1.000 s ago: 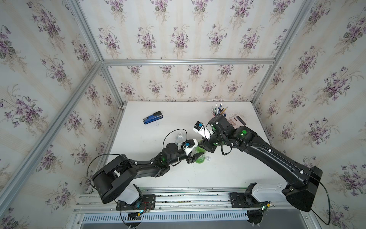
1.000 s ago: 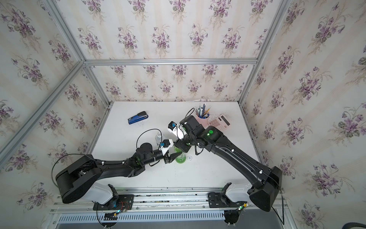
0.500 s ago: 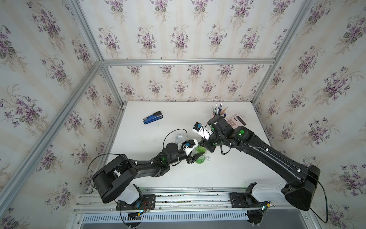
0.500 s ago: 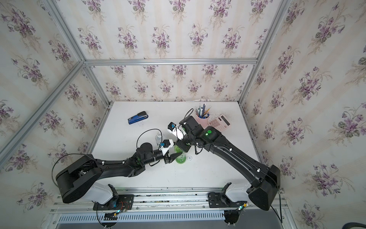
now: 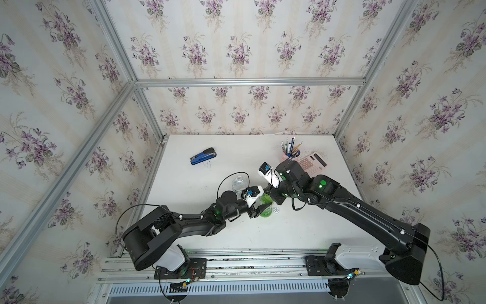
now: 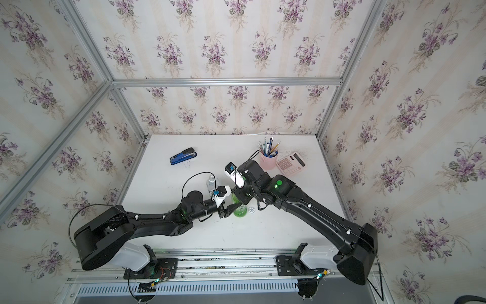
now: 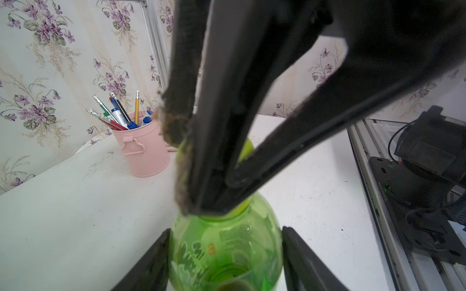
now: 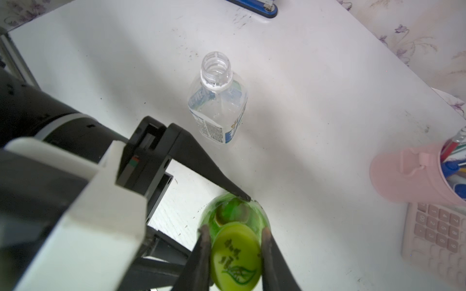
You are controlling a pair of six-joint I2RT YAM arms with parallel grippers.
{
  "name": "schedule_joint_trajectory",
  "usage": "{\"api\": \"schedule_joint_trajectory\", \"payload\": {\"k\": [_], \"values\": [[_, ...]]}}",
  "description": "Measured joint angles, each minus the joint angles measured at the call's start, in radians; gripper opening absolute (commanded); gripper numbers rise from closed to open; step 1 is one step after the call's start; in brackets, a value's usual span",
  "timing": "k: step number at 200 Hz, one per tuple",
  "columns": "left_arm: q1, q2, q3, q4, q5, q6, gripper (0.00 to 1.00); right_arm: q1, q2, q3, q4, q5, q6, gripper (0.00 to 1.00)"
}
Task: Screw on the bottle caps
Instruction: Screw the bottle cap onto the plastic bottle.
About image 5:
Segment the green plastic bottle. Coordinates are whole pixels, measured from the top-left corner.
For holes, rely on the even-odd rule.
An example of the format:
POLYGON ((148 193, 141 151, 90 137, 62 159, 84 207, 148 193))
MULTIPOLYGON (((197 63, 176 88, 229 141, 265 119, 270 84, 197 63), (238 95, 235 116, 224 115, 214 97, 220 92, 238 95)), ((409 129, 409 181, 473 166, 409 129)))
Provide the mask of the green plastic bottle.
POLYGON ((258 208, 261 211, 259 216, 263 218, 267 218, 271 216, 273 210, 272 205, 274 203, 272 198, 269 195, 264 194, 263 196, 260 197, 259 202, 260 204, 258 208))

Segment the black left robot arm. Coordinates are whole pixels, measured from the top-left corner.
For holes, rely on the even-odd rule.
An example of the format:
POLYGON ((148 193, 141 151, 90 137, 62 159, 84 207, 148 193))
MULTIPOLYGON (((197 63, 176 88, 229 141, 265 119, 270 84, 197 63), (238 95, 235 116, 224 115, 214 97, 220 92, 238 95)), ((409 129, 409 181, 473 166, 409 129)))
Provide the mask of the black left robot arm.
POLYGON ((240 196, 233 191, 225 191, 198 214, 179 214, 165 205, 157 206, 127 228, 121 240, 135 269, 141 271, 162 258, 178 238, 213 236, 223 230, 228 222, 243 214, 248 214, 250 218, 260 216, 265 207, 254 204, 267 193, 261 186, 248 187, 240 196))

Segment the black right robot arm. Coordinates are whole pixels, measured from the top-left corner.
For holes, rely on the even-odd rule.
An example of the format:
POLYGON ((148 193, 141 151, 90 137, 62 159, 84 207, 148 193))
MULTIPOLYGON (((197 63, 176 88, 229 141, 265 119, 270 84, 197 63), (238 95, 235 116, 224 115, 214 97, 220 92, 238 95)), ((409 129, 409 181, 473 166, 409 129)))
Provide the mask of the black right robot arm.
POLYGON ((385 246, 379 260, 391 276, 406 284, 420 284, 430 238, 426 225, 397 220, 360 200, 329 176, 310 177, 293 160, 277 168, 263 163, 258 172, 269 183, 265 192, 274 202, 281 205, 288 198, 297 199, 341 216, 385 246))

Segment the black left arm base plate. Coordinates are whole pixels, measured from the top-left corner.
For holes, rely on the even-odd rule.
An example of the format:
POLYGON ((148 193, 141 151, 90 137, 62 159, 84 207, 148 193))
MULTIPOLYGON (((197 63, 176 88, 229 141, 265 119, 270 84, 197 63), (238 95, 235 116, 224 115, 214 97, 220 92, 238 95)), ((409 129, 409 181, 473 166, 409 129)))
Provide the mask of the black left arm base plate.
POLYGON ((206 277, 207 262, 206 258, 191 258, 181 268, 173 272, 157 266, 154 271, 154 279, 204 279, 206 277))

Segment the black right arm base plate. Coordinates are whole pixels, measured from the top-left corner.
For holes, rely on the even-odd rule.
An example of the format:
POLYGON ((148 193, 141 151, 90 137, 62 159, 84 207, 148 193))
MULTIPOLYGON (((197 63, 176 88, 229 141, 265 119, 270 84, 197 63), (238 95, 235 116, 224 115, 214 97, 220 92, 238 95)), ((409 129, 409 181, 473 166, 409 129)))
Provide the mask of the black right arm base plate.
POLYGON ((358 268, 347 269, 341 266, 336 253, 341 243, 332 243, 325 255, 308 255, 305 257, 305 266, 308 276, 344 276, 346 280, 354 279, 360 274, 358 268))

